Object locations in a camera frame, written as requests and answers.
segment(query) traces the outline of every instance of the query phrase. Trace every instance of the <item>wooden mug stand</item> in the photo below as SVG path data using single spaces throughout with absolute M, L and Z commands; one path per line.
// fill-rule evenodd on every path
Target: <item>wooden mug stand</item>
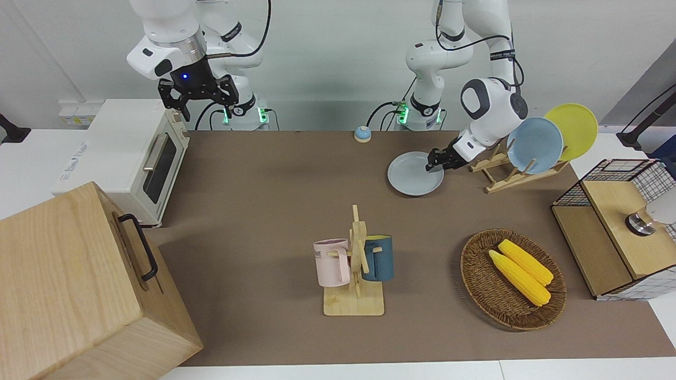
M 385 313 L 383 283 L 362 279 L 362 269 L 364 273 L 369 272 L 364 252 L 366 222 L 359 220 L 356 204 L 352 205 L 352 217 L 354 220 L 349 230 L 350 251 L 347 251 L 352 270 L 351 279 L 347 285 L 324 288 L 324 314 L 380 316 Z M 329 252 L 329 255 L 337 256 L 338 252 Z
M 565 168 L 569 164 L 569 161 L 559 161 L 546 172 L 538 174 L 526 174 L 526 172 L 528 172 L 528 170 L 535 164 L 535 158 L 533 158 L 523 171 L 520 171 L 517 167 L 512 166 L 513 167 L 512 171 L 505 179 L 501 181 L 496 181 L 493 178 L 493 175 L 491 175 L 491 173 L 488 171 L 488 169 L 495 168 L 496 166 L 501 166 L 505 164 L 512 165 L 512 163 L 509 160 L 509 157 L 507 156 L 507 152 L 514 145 L 515 141 L 516 139 L 513 139 L 504 152 L 499 151 L 501 144 L 498 144 L 495 147 L 495 149 L 493 149 L 493 153 L 491 154 L 490 158 L 487 158 L 486 160 L 481 160 L 476 164 L 470 166 L 469 170 L 471 172 L 481 171 L 486 176 L 486 178 L 488 178 L 488 180 L 491 181 L 491 184 L 486 186 L 485 189 L 486 193 L 488 194 L 497 193 L 498 191 L 523 185 L 524 183 L 553 176 L 561 172 L 561 170 L 563 170 L 563 168 Z

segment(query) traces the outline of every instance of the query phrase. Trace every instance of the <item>oven door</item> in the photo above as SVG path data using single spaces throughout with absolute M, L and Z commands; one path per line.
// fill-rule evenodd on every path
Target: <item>oven door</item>
M 159 131 L 143 165 L 143 182 L 138 189 L 140 194 L 137 194 L 137 198 L 153 217 L 153 220 L 143 220 L 144 224 L 160 223 L 185 152 L 168 120 L 165 120 L 164 127 Z

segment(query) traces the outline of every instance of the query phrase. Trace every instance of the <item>woven basket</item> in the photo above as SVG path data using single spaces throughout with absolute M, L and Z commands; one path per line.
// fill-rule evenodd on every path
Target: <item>woven basket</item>
M 522 247 L 554 274 L 547 285 L 552 294 L 547 304 L 533 305 L 493 264 L 488 250 L 499 251 L 498 244 L 504 239 Z M 480 309 L 512 329 L 528 331 L 551 325 L 566 304 L 566 283 L 556 263 L 538 244 L 514 231 L 493 229 L 472 236 L 462 249 L 460 271 L 462 282 Z

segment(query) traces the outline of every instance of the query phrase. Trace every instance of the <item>corn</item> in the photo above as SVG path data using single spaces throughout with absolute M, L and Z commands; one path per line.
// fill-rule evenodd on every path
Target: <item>corn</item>
M 549 302 L 552 294 L 541 283 L 538 283 L 531 275 L 516 265 L 509 257 L 501 255 L 496 251 L 489 250 L 496 268 L 512 283 L 521 294 L 535 306 L 542 306 Z
M 550 270 L 545 268 L 545 266 L 540 264 L 537 259 L 531 256 L 531 254 L 524 251 L 511 240 L 503 240 L 502 243 L 498 244 L 498 248 L 500 248 L 500 251 L 502 251 L 505 256 L 512 259 L 513 262 L 516 262 L 517 265 L 528 272 L 529 275 L 533 276 L 537 282 L 544 286 L 552 283 L 554 275 Z

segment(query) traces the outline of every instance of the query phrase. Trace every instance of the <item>electrical outlet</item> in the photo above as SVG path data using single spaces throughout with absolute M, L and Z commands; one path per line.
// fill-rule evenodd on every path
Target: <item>electrical outlet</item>
M 64 124 L 81 129 L 87 129 L 91 125 L 103 105 L 100 101 L 86 101 L 84 103 L 59 102 L 59 104 L 62 107 L 59 117 Z

